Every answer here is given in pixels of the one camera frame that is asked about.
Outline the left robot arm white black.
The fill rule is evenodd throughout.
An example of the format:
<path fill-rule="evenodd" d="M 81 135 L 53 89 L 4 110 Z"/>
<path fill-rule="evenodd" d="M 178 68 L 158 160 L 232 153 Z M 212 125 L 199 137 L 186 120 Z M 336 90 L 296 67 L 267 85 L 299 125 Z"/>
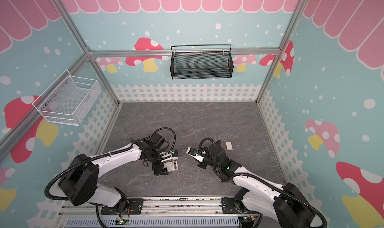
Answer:
<path fill-rule="evenodd" d="M 77 155 L 69 167 L 56 175 L 45 187 L 46 198 L 55 201 L 70 201 L 73 206 L 91 204 L 107 207 L 113 213 L 121 215 L 130 209 L 130 202 L 125 193 L 117 187 L 107 187 L 99 183 L 99 178 L 125 164 L 143 161 L 151 164 L 156 176 L 168 175 L 171 162 L 178 159 L 175 149 L 176 133 L 173 140 L 167 141 L 159 134 L 162 128 L 151 135 L 133 140 L 121 148 L 96 156 Z"/>

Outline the white battery cover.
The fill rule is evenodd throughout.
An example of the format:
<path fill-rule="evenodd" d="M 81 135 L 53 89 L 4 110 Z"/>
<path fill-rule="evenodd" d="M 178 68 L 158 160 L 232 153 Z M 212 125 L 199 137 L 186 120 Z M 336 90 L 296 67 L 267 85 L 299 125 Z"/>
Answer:
<path fill-rule="evenodd" d="M 231 142 L 226 142 L 226 148 L 228 151 L 232 151 L 233 150 L 233 145 Z"/>

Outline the white remote control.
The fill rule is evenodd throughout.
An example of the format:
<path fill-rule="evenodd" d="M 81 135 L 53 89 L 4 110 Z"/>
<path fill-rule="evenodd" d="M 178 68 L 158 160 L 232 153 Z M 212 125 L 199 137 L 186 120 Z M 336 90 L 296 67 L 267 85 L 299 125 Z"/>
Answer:
<path fill-rule="evenodd" d="M 167 168 L 168 172 L 177 171 L 179 169 L 178 161 L 169 161 L 164 163 L 164 166 Z"/>

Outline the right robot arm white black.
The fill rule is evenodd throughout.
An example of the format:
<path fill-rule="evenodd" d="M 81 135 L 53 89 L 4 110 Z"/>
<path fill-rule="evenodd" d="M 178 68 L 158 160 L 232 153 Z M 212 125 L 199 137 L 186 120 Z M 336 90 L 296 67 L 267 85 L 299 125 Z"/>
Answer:
<path fill-rule="evenodd" d="M 293 184 L 285 185 L 257 176 L 241 164 L 230 159 L 221 146 L 221 141 L 204 138 L 197 149 L 188 148 L 187 153 L 196 159 L 202 169 L 210 166 L 222 183 L 241 187 L 234 197 L 234 206 L 240 213 L 257 212 L 279 222 L 282 228 L 310 228 L 319 217 L 321 228 L 328 222 Z"/>

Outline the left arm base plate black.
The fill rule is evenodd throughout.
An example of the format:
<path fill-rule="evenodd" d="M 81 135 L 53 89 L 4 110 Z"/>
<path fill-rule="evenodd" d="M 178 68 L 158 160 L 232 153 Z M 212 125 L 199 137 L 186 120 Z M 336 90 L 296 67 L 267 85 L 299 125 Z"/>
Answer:
<path fill-rule="evenodd" d="M 102 215 L 140 215 L 143 208 L 144 199 L 123 199 L 114 207 L 102 207 Z"/>

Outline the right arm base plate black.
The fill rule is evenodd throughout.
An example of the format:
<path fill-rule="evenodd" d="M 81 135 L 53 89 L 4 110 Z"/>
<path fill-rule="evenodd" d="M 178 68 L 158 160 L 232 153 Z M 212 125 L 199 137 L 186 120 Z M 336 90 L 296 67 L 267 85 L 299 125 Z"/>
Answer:
<path fill-rule="evenodd" d="M 243 203 L 236 198 L 223 197 L 221 199 L 223 214 L 256 214 L 255 211 L 248 210 Z"/>

